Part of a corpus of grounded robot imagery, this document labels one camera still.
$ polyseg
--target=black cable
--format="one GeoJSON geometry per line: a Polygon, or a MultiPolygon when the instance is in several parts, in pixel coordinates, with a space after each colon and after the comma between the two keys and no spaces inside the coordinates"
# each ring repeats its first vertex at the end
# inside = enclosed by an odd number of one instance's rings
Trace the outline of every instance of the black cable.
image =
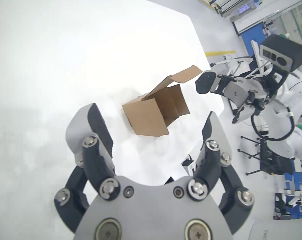
{"type": "MultiPolygon", "coordinates": [[[[291,112],[291,110],[290,110],[289,107],[287,107],[286,109],[287,109],[288,113],[291,112]]],[[[293,133],[294,127],[295,127],[293,115],[292,115],[292,116],[289,116],[289,119],[290,119],[290,122],[291,122],[291,130],[290,130],[286,135],[284,135],[283,137],[280,137],[280,138],[269,138],[269,137],[262,136],[262,135],[259,133],[259,131],[257,130],[257,128],[256,128],[256,126],[255,126],[255,123],[254,123],[254,113],[251,115],[251,123],[252,123],[252,127],[253,127],[255,133],[256,133],[260,138],[262,138],[262,139],[264,139],[264,140],[268,140],[268,141],[282,141],[282,140],[287,139],[287,138],[293,133]]]]}

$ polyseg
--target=box flap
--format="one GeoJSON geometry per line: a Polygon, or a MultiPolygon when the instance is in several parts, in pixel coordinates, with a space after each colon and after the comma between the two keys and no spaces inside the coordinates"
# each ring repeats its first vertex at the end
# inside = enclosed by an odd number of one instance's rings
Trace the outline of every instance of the box flap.
{"type": "Polygon", "coordinates": [[[190,111],[189,111],[186,101],[183,97],[180,84],[168,87],[167,89],[168,89],[168,92],[169,92],[172,100],[174,101],[178,115],[182,116],[182,115],[189,114],[190,111]]]}
{"type": "Polygon", "coordinates": [[[170,79],[178,83],[185,83],[198,76],[201,72],[202,70],[197,66],[192,65],[191,67],[172,75],[170,79]]]}
{"type": "Polygon", "coordinates": [[[158,92],[159,90],[162,90],[164,88],[166,88],[167,86],[169,86],[171,83],[173,82],[173,80],[171,79],[171,75],[167,76],[163,81],[161,81],[152,91],[150,91],[146,96],[144,96],[142,98],[142,101],[148,100],[151,97],[151,95],[153,95],[154,93],[158,92]]]}

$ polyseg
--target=chair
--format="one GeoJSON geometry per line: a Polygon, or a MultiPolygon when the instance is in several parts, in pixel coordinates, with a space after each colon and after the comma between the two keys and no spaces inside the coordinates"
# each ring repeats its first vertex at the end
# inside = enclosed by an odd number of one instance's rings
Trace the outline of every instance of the chair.
{"type": "Polygon", "coordinates": [[[293,168],[292,168],[292,163],[291,159],[287,157],[282,157],[276,153],[274,153],[272,150],[270,150],[267,146],[267,141],[262,139],[262,138],[257,138],[258,141],[254,141],[252,139],[246,138],[244,136],[241,136],[242,139],[249,140],[253,143],[255,143],[255,146],[260,145],[260,152],[251,155],[245,151],[242,151],[241,149],[238,149],[239,152],[242,152],[246,155],[248,155],[248,158],[254,158],[260,161],[260,169],[250,172],[250,173],[245,173],[247,176],[264,171],[265,173],[268,173],[270,175],[276,174],[276,175],[284,175],[284,173],[288,173],[290,175],[293,175],[293,168]]]}

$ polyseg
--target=silver metal plate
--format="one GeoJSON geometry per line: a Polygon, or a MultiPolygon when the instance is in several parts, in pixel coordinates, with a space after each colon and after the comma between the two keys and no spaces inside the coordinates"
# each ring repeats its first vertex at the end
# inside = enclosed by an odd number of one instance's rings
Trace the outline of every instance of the silver metal plate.
{"type": "Polygon", "coordinates": [[[120,223],[121,240],[184,240],[186,226],[194,219],[208,225],[213,239],[233,239],[210,195],[196,202],[186,194],[190,177],[163,186],[144,186],[122,176],[116,179],[121,185],[119,196],[113,201],[105,201],[97,196],[80,222],[74,240],[94,239],[97,226],[106,218],[114,218],[120,223]],[[134,188],[131,198],[123,196],[127,186],[134,188]],[[180,199],[173,193],[176,186],[184,189],[184,196],[180,199]]]}

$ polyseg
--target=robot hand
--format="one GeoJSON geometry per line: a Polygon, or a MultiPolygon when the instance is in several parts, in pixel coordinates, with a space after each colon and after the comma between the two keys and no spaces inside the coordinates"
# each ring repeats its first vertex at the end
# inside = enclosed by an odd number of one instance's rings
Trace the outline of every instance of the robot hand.
{"type": "Polygon", "coordinates": [[[230,158],[221,157],[213,118],[211,113],[203,128],[193,177],[145,186],[115,175],[113,142],[98,107],[81,108],[66,132],[77,166],[54,198],[74,239],[232,239],[248,218],[254,196],[243,187],[230,158]],[[210,192],[219,178],[225,193],[217,206],[210,192]],[[88,180],[98,193],[90,206],[83,193],[88,180]]]}

